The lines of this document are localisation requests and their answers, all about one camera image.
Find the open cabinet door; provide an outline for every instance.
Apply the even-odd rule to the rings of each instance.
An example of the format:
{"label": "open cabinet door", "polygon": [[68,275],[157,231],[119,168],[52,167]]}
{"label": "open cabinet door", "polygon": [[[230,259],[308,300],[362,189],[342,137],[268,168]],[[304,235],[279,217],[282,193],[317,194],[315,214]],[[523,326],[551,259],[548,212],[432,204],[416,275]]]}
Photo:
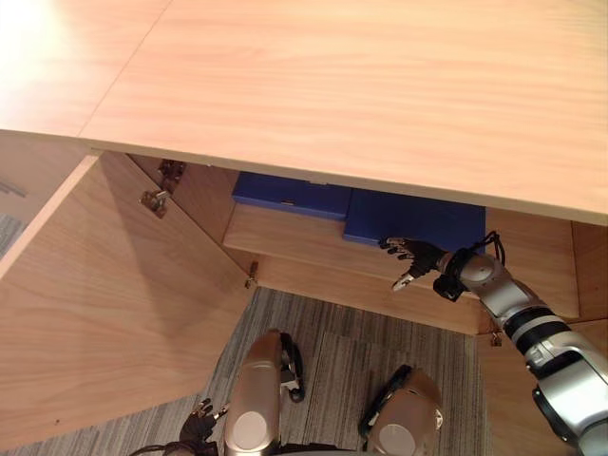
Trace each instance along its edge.
{"label": "open cabinet door", "polygon": [[127,156],[87,156],[0,261],[0,449],[204,387],[253,290]]}

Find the metal hinge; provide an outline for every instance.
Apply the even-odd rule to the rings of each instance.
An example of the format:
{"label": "metal hinge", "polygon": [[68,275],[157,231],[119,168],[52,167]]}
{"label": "metal hinge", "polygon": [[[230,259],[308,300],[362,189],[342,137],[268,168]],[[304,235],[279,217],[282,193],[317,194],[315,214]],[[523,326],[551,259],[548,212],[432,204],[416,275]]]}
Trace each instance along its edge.
{"label": "metal hinge", "polygon": [[492,347],[502,347],[503,346],[503,338],[501,337],[501,329],[499,326],[492,321],[492,339],[490,340],[490,345]]}
{"label": "metal hinge", "polygon": [[247,277],[247,280],[245,280],[245,288],[248,290],[252,285],[257,285],[257,266],[257,261],[254,261],[249,267],[249,277]]}
{"label": "metal hinge", "polygon": [[158,172],[162,175],[161,190],[145,191],[140,198],[140,203],[152,211],[156,217],[162,219],[167,213],[165,201],[175,192],[186,163],[183,161],[163,160]]}

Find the wood grain surface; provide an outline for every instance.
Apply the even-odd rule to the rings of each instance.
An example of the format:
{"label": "wood grain surface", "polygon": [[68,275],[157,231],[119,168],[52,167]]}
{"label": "wood grain surface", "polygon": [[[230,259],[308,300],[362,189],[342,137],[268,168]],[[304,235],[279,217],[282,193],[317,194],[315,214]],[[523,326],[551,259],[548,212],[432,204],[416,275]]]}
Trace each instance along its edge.
{"label": "wood grain surface", "polygon": [[170,0],[0,0],[0,128],[78,136]]}
{"label": "wood grain surface", "polygon": [[580,320],[608,318],[608,228],[573,223]]}
{"label": "wood grain surface", "polygon": [[391,281],[262,256],[258,278],[263,287],[422,323],[456,333],[489,333],[489,317],[479,301],[447,301],[432,290],[410,287],[394,293]]}
{"label": "wood grain surface", "polygon": [[[608,356],[608,320],[572,325]],[[537,381],[525,369],[510,341],[490,346],[489,335],[477,337],[492,429],[494,456],[574,456],[577,452],[557,437],[532,400]]]}
{"label": "wood grain surface", "polygon": [[[579,315],[569,221],[488,209],[486,224],[488,231],[501,233],[507,267],[518,280],[557,314]],[[408,261],[398,261],[379,248],[344,240],[343,232],[341,221],[237,204],[224,245],[391,282],[408,268]],[[432,289],[435,277],[426,275],[412,286]]]}
{"label": "wood grain surface", "polygon": [[199,390],[252,293],[176,204],[138,203],[155,185],[133,161],[85,160],[0,263],[1,448]]}
{"label": "wood grain surface", "polygon": [[603,0],[174,0],[82,136],[608,224],[607,17]]}
{"label": "wood grain surface", "polygon": [[[161,183],[158,169],[162,159],[142,155],[130,157],[152,181]],[[256,255],[221,244],[235,208],[232,191],[237,179],[238,171],[232,169],[187,163],[171,199],[249,274]]]}
{"label": "wood grain surface", "polygon": [[77,140],[0,130],[0,183],[24,195],[0,192],[0,213],[30,223],[87,152]]}

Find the blue box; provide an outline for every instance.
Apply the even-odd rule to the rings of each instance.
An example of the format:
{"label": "blue box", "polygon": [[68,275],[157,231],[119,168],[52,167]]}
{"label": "blue box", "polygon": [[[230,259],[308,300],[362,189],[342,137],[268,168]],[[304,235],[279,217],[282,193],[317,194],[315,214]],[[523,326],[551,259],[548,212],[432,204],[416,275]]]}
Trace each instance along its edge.
{"label": "blue box", "polygon": [[344,239],[377,245],[414,238],[456,251],[485,235],[485,208],[439,199],[353,190]]}
{"label": "blue box", "polygon": [[351,192],[349,187],[339,185],[241,172],[232,196],[242,204],[344,220],[349,210]]}

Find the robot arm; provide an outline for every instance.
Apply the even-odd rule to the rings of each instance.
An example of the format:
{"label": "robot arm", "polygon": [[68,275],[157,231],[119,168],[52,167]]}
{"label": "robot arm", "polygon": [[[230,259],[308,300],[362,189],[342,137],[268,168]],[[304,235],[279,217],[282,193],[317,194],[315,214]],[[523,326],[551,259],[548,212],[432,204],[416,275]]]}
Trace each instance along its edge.
{"label": "robot arm", "polygon": [[477,295],[538,379],[533,398],[551,428],[584,456],[608,454],[608,361],[584,337],[497,258],[474,248],[447,253],[404,238],[387,239],[383,247],[413,259],[393,289],[435,269],[441,273],[433,286],[439,295],[454,301],[465,290]]}

